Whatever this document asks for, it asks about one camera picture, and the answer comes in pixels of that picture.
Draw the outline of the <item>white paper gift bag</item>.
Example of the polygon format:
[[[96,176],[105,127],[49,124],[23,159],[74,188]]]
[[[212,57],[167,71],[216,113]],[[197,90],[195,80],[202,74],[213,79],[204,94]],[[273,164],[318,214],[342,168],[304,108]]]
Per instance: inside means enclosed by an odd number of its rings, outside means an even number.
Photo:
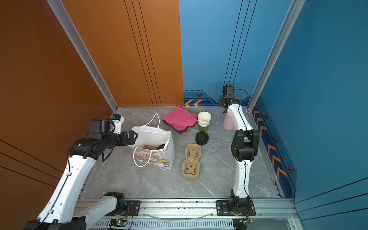
[[[148,122],[131,129],[138,134],[138,137],[135,143],[128,147],[137,167],[143,168],[151,165],[170,170],[175,157],[173,136],[170,131],[160,128],[161,120],[158,113],[153,116],[151,122],[155,119],[158,120],[155,127]]]

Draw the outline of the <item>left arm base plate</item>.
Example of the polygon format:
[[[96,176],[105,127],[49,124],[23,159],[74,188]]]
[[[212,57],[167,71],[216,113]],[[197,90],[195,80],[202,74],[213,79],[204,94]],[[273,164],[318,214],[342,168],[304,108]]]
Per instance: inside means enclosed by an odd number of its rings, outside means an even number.
[[[106,214],[105,216],[111,217],[125,217],[125,216],[138,216],[140,212],[141,201],[139,200],[130,200],[125,201],[123,208],[117,208],[116,210]]]

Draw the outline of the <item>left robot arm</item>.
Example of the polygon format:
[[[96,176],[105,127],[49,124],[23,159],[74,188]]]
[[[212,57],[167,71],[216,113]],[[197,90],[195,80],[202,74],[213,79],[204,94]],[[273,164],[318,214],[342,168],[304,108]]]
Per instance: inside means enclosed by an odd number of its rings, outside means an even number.
[[[53,195],[36,220],[25,224],[26,230],[87,230],[109,213],[123,214],[127,209],[124,195],[109,192],[100,201],[75,216],[74,209],[83,184],[99,158],[109,158],[105,150],[117,146],[134,145],[138,133],[122,131],[123,117],[113,115],[112,119],[93,119],[90,130],[74,142],[67,152],[65,171]]]

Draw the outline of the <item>single beige pulp cup carrier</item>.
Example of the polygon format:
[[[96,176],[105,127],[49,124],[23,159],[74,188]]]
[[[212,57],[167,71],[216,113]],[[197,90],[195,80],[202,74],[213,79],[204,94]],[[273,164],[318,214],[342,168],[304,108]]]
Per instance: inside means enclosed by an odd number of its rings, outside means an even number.
[[[147,146],[147,145],[146,145],[146,146],[144,146],[144,147],[143,147],[143,149],[144,149],[144,150],[146,149],[146,150],[148,150],[148,151],[151,151],[151,150],[157,150],[157,148],[156,148],[156,147],[153,147],[153,146]]]

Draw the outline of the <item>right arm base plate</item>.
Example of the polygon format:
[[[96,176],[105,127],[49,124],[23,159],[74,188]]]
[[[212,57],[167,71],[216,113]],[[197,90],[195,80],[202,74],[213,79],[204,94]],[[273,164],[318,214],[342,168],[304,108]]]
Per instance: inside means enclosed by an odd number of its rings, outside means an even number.
[[[255,206],[252,201],[243,207],[234,206],[232,208],[229,200],[217,200],[216,211],[218,216],[255,216]]]

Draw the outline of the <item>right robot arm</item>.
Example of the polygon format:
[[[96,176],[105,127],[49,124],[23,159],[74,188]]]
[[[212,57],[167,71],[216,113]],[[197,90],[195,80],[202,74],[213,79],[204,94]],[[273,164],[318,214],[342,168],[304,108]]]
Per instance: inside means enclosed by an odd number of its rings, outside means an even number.
[[[229,210],[236,216],[254,216],[255,207],[249,192],[250,171],[258,153],[260,132],[249,124],[239,99],[233,95],[219,98],[219,106],[225,108],[235,134],[231,144],[236,160],[235,181],[229,197]]]

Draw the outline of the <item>pink napkin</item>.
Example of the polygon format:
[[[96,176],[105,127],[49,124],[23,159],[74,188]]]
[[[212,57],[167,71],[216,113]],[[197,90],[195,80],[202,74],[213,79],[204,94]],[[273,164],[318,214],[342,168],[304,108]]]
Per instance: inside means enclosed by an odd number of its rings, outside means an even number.
[[[186,127],[194,126],[197,123],[197,117],[187,112],[184,108],[178,106],[173,112],[165,115],[163,119],[177,130],[184,130]]]

